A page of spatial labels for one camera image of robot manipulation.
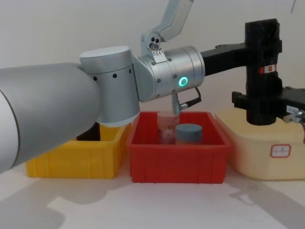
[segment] white table surface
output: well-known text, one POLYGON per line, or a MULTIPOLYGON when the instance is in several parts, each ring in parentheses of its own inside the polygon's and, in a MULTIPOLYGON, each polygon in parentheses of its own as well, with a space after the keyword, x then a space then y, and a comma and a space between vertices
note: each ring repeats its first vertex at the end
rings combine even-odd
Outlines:
POLYGON ((305 229, 305 181, 261 182, 227 169, 221 185, 0 175, 1 229, 305 229))

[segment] green led ring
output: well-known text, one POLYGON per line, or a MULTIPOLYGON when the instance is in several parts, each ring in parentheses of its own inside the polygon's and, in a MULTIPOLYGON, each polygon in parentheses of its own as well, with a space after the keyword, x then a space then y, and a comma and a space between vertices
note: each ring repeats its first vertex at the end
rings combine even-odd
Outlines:
POLYGON ((186 86, 188 81, 189 81, 188 78, 186 78, 185 76, 181 77, 181 79, 179 80, 179 86, 181 86, 181 87, 186 86))

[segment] robotic arm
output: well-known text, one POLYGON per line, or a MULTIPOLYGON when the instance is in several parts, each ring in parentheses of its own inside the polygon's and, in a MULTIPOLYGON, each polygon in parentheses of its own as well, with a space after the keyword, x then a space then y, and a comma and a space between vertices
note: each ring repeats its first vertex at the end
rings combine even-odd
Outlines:
POLYGON ((85 52, 81 64, 0 69, 0 172, 75 138, 95 122, 131 123, 139 101, 171 94, 179 114, 201 101, 199 93, 179 104, 179 92, 197 88, 206 75, 239 66, 247 67, 247 95, 233 92, 233 103, 247 110, 248 122, 269 125, 276 117, 302 122, 305 92, 283 88, 276 71, 282 51, 276 20, 247 23, 243 44, 202 53, 192 46, 161 48, 180 33, 192 3, 170 0, 161 24, 141 37, 141 57, 117 46, 85 52))

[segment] red plastic bin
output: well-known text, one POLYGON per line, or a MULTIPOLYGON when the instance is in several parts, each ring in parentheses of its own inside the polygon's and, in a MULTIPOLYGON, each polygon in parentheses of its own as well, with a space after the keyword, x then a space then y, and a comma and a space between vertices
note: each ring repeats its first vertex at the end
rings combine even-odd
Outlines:
POLYGON ((182 112, 180 123, 203 127, 201 145, 158 143, 157 112, 141 112, 127 141, 131 177, 135 183, 224 182, 227 154, 232 145, 208 112, 182 112))

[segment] black mount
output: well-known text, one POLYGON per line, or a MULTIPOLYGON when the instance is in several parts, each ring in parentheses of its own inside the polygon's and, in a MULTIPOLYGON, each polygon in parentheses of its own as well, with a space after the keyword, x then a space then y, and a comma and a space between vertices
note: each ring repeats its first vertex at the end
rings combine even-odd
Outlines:
POLYGON ((205 75, 246 66, 246 95, 232 93, 237 108, 247 110, 247 121, 253 125, 270 125, 294 110, 305 110, 305 89, 282 86, 276 64, 282 52, 277 19, 245 24, 245 42, 218 45, 202 52, 205 75))

